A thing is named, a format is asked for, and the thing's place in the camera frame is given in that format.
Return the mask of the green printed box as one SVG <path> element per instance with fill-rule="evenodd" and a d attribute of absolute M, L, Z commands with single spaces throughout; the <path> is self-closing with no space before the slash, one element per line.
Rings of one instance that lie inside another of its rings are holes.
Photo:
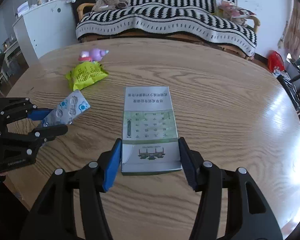
<path fill-rule="evenodd" d="M 126 87 L 122 174 L 137 176 L 180 171 L 178 139 L 169 88 Z"/>

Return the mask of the yellow green snack bag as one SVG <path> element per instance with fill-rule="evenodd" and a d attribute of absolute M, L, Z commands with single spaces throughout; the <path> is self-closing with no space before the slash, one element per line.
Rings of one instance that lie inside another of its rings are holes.
<path fill-rule="evenodd" d="M 65 75 L 72 91 L 82 90 L 109 75 L 99 62 L 82 62 Z"/>

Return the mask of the pink purple snail toy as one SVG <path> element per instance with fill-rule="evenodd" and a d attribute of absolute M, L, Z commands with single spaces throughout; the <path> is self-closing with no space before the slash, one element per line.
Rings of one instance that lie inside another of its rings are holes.
<path fill-rule="evenodd" d="M 107 54 L 109 50 L 103 50 L 94 48 L 90 51 L 82 51 L 79 55 L 79 62 L 89 61 L 89 62 L 99 62 L 101 61 Z"/>

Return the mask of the white cabinet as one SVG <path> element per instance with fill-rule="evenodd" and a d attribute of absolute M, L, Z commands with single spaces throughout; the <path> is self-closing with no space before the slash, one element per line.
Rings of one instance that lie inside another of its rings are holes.
<path fill-rule="evenodd" d="M 72 7 L 64 0 L 39 5 L 20 16 L 13 31 L 29 66 L 50 51 L 78 42 Z"/>

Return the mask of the brown plush toy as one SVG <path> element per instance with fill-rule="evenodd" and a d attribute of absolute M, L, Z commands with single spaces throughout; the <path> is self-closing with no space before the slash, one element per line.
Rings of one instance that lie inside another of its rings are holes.
<path fill-rule="evenodd" d="M 93 12 L 124 9 L 129 5 L 129 0 L 98 0 L 92 8 Z"/>

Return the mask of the red bag on floor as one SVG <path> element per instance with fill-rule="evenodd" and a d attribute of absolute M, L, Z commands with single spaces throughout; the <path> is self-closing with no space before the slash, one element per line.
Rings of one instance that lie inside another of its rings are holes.
<path fill-rule="evenodd" d="M 268 69 L 272 73 L 274 73 L 276 70 L 279 70 L 281 72 L 285 70 L 283 59 L 277 51 L 271 50 L 268 53 L 267 60 Z"/>

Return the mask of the striped black white sofa blanket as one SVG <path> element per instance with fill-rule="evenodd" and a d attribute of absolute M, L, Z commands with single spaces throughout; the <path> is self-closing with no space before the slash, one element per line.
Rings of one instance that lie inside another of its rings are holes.
<path fill-rule="evenodd" d="M 222 0 L 237 4 L 237 0 Z M 90 12 L 76 27 L 85 35 L 113 36 L 129 29 L 152 34 L 190 33 L 207 42 L 238 47 L 247 57 L 255 54 L 257 35 L 217 16 L 216 0 L 128 0 L 123 9 Z"/>

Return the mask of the patterned brown curtain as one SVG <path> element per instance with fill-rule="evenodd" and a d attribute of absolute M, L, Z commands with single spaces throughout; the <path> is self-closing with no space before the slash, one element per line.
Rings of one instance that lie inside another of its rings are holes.
<path fill-rule="evenodd" d="M 293 11 L 285 35 L 285 49 L 293 59 L 300 57 L 300 3 L 295 0 Z"/>

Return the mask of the pink items on sofa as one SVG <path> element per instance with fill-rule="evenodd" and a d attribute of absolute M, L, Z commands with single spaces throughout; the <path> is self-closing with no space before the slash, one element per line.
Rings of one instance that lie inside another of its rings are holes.
<path fill-rule="evenodd" d="M 250 10 L 238 7 L 234 2 L 216 0 L 216 15 L 236 24 L 247 26 L 247 19 L 256 14 Z"/>

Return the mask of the wooden sofa frame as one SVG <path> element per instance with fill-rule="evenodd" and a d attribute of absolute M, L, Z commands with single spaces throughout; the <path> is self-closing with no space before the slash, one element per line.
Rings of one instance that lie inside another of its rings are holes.
<path fill-rule="evenodd" d="M 95 3 L 83 3 L 77 7 L 79 21 L 82 20 L 82 18 L 84 17 L 84 15 L 86 13 L 89 13 L 92 11 L 92 8 L 94 5 L 95 5 Z"/>

